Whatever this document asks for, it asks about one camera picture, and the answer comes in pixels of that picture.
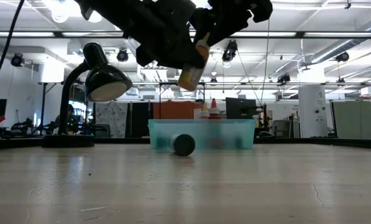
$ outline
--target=bottle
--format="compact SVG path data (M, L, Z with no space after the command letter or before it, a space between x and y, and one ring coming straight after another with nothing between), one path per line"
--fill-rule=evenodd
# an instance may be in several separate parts
M209 60L210 47L207 44L209 36L210 36L210 33L207 33L202 40L199 40L198 43L196 43L197 51L204 58L204 66L206 66L206 63ZM204 71L204 67L196 68L190 64L185 64L181 72L180 78L177 81L177 85L188 91L194 91L195 88L198 86L198 83L200 81L200 78L202 77L203 71Z
M221 119L220 110L217 108L216 99L213 98L211 102L211 107L209 109L209 118L208 119Z
M200 112L200 119L208 119L209 118L209 111L207 104L203 104L202 112Z

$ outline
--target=cable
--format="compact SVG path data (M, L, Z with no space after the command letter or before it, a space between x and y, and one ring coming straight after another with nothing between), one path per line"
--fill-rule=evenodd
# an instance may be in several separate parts
M225 79L224 79L224 61L222 61L222 93L225 93L224 89L225 89L225 83L224 83Z
M6 54L7 54L7 51L9 50L12 33L14 32L14 28L16 26L16 22L17 22L17 19L18 19L18 16L19 16L19 12L21 11L21 8L24 5L24 2L25 2L25 0L20 0L19 1L16 13L14 14L14 17L12 18L12 22L11 22L11 26L10 26L9 35L7 37L6 45L4 46L4 50L3 50L2 54L1 54L1 58L0 58L0 70L3 66L4 60L6 59Z
M340 74L340 65L339 65L339 62L337 62L337 71L338 71L339 80L340 80L341 79L341 74Z
M12 85L12 80L13 80L13 79L14 79L14 67L12 67L11 80L10 80L9 93L8 93L8 96L7 96L7 100L10 98L10 94L11 94L11 85Z
M257 96L257 93L256 93L255 90L254 90L253 83L251 82L251 80L250 80L250 78L249 78L249 75L247 74L247 71L246 71L245 65L243 64L242 57L240 56L240 53L239 53L238 50L237 50L237 54L239 55L239 60L240 60L240 63L242 64L243 71L245 71L245 74L246 74L247 80L249 81L250 85L252 86L252 89L253 89L254 95L255 95L257 101L260 103L260 105L262 105L261 101L259 100L259 96Z
M265 79L267 78L267 68L268 68L268 49L270 43L270 19L268 20L268 31L267 31L267 51L265 52L265 71L264 71L264 80L262 82L262 91L261 91L261 102L260 106L262 106L262 98L264 95L264 86L265 86Z

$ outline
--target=plastic storage bin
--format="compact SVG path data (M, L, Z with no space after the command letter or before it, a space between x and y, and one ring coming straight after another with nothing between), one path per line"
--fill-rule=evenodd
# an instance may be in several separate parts
M152 149L169 149L169 141L177 134L189 134L195 139L195 150L252 149L254 119L150 119L149 134Z

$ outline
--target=security camera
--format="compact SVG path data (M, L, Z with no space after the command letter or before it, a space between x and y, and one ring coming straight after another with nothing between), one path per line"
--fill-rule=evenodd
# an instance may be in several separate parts
M280 75L278 77L277 83L279 83L278 86L283 86L283 85L285 85L286 83L288 83L290 81L291 81L290 80L290 76L289 76L289 74L286 73L286 74Z
M129 54L127 53L127 49L119 49L119 53L117 54L117 60L120 62L126 62L129 59Z
M230 62L234 57L236 56L237 52L237 43L236 40L230 40L223 55L222 55L222 61L223 62Z
M347 52L344 52L342 54L337 55L337 57L334 58L337 62L346 62L349 60L349 54Z
M15 53L11 59L11 65L17 68L22 68L25 65L25 60L21 53Z

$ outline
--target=black desk lamp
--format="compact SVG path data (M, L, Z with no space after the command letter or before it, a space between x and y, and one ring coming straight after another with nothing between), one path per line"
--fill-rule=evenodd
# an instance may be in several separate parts
M58 135L44 136L43 147L94 146L94 136L67 135L66 132L70 89L83 72L90 70L85 87L86 97L91 102L115 100L132 87L132 82L125 73L108 64L104 50L99 44L86 44L83 54L85 61L69 74L63 84Z

